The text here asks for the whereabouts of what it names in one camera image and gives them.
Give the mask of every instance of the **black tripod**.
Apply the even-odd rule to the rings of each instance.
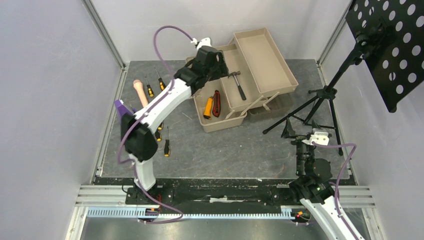
[[[330,103],[331,116],[332,116],[332,121],[333,121],[334,126],[320,125],[320,127],[326,128],[326,129],[334,129],[335,136],[337,138],[337,144],[340,145],[341,140],[340,140],[339,126],[337,125],[337,118],[336,118],[336,113],[335,113],[335,110],[334,110],[334,103],[333,103],[333,100],[336,98],[336,93],[337,93],[337,90],[334,89],[334,86],[336,85],[336,83],[339,81],[339,79],[342,77],[342,75],[346,72],[346,70],[351,65],[354,65],[354,64],[358,65],[363,60],[361,58],[361,56],[363,56],[365,50],[368,49],[368,47],[367,47],[368,43],[367,43],[366,38],[364,36],[359,36],[356,40],[357,41],[356,41],[355,47],[349,53],[349,55],[347,56],[347,58],[343,62],[343,64],[340,66],[339,70],[337,71],[337,73],[335,74],[335,76],[333,77],[333,79],[331,80],[331,82],[329,83],[328,86],[327,85],[324,86],[323,89],[309,90],[308,91],[309,94],[316,93],[316,96],[314,96],[309,101],[305,102],[303,105],[298,107],[296,110],[290,112],[287,116],[283,117],[281,120],[276,122],[274,125],[265,129],[262,133],[267,134],[270,130],[277,127],[279,124],[281,124],[282,122],[284,122],[286,119],[288,119],[290,117],[293,117],[295,119],[302,121],[303,124],[306,125],[306,126],[311,126],[309,121],[312,119],[315,112],[318,110],[318,108],[321,106],[321,104],[324,102],[324,100],[327,99]],[[316,104],[313,105],[312,110],[310,110],[309,114],[307,115],[307,117],[305,119],[302,119],[298,116],[295,116],[295,114],[297,112],[304,109],[309,104],[315,102],[315,100],[318,100],[318,101],[316,102]],[[340,156],[343,155],[342,148],[338,149],[338,154]]]

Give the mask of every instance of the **hammer head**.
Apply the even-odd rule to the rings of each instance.
[[[231,76],[235,76],[235,75],[240,75],[240,71],[233,71],[232,73],[229,73],[228,74],[228,77],[231,77]]]

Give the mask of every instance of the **white wall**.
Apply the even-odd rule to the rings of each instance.
[[[64,239],[119,68],[80,0],[2,0],[0,29],[0,239]]]
[[[352,50],[346,26],[323,64],[328,83]],[[424,84],[389,113],[363,62],[351,66],[335,88],[334,101],[343,138],[358,145],[353,167],[359,183],[369,185],[389,240],[424,236]]]
[[[157,60],[153,35],[163,25],[198,40],[226,45],[234,32],[267,27],[286,59],[318,59],[350,0],[93,0],[125,62]],[[158,46],[166,60],[196,52],[187,37],[164,30]]]

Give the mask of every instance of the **floor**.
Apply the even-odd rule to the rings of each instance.
[[[363,239],[369,240],[361,209],[346,209]],[[326,240],[315,223],[296,226],[290,220],[271,219],[190,219],[178,222],[144,225],[130,218],[95,218],[85,221],[82,240]]]
[[[168,61],[176,71],[185,61]],[[307,92],[311,89],[322,88],[322,82],[314,60],[287,60],[287,64],[296,77],[299,86],[289,94],[291,98],[288,109],[295,109],[312,96]],[[159,61],[132,61],[123,87],[121,99],[127,106],[141,109],[141,103],[133,89],[135,79],[146,83],[147,76],[155,96],[160,93],[159,82],[155,68],[165,84],[171,80],[165,68]],[[305,118],[312,105],[298,113]],[[165,128],[169,127],[171,155],[164,156],[164,141],[159,142],[159,148],[153,157],[154,174],[157,178],[268,178],[295,179],[296,147],[289,139],[281,138],[284,124],[279,125],[268,134],[262,131],[274,124],[284,114],[264,120],[249,120],[249,116],[241,126],[206,133],[199,123],[195,104],[192,99],[180,104],[164,121]],[[332,125],[330,108],[323,104],[314,118],[321,125]],[[293,129],[299,134],[311,131],[296,119],[291,119]],[[336,144],[335,134],[330,138],[330,144]],[[161,131],[166,137],[166,130]],[[128,164],[117,162],[117,151],[120,144],[120,128],[115,118],[107,150],[104,156],[102,177],[124,178],[133,177],[133,171]],[[331,162],[333,176],[337,176],[344,162],[335,149],[317,148],[317,158]],[[348,178],[345,171],[343,178]]]

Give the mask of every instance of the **toolbox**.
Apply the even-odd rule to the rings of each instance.
[[[267,28],[236,32],[228,45],[214,48],[223,52],[229,73],[241,72],[237,80],[246,100],[242,100],[233,77],[207,82],[193,96],[200,124],[207,133],[241,125],[249,109],[264,107],[269,111],[267,103],[294,92],[298,86]],[[220,93],[221,113],[206,119],[205,106],[215,90]]]

